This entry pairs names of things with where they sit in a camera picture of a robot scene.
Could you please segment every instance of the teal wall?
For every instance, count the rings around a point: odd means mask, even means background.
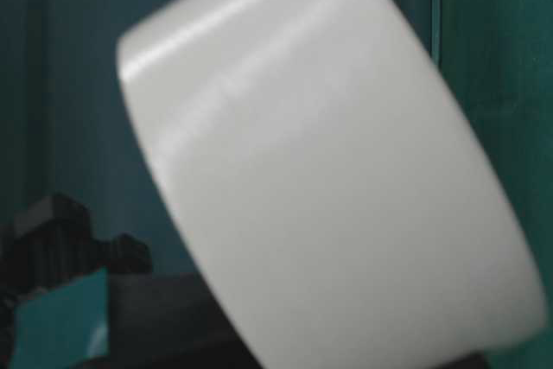
[[[0,225],[24,205],[26,0],[0,4]]]
[[[116,77],[118,37],[168,0],[48,0],[49,187],[85,203],[96,233],[129,232],[156,271],[193,270],[145,168]]]

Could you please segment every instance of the teal surface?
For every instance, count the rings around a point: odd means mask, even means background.
[[[442,0],[441,54],[442,73],[505,186],[551,299],[553,0]],[[549,369],[553,332],[491,359],[496,369]]]
[[[104,270],[20,306],[10,369],[65,369],[108,354]]]

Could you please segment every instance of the white roll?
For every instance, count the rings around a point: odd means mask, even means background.
[[[430,368],[544,326],[502,188],[391,0],[177,0],[123,38],[118,71],[264,367]]]

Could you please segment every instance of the glossy white surface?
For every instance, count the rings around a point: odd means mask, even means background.
[[[178,0],[118,65],[168,210],[264,367],[428,368],[544,325],[512,210],[391,0]]]

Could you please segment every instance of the black object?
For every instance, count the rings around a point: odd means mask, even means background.
[[[486,359],[484,359],[484,356],[481,354],[473,354],[455,363],[442,366],[439,369],[490,369],[490,366]]]
[[[110,355],[79,369],[261,369],[200,276],[109,284]]]
[[[148,247],[129,235],[112,241],[92,236],[90,214],[55,194],[18,215],[3,235],[0,284],[21,297],[54,289],[102,267],[110,273],[148,273]]]

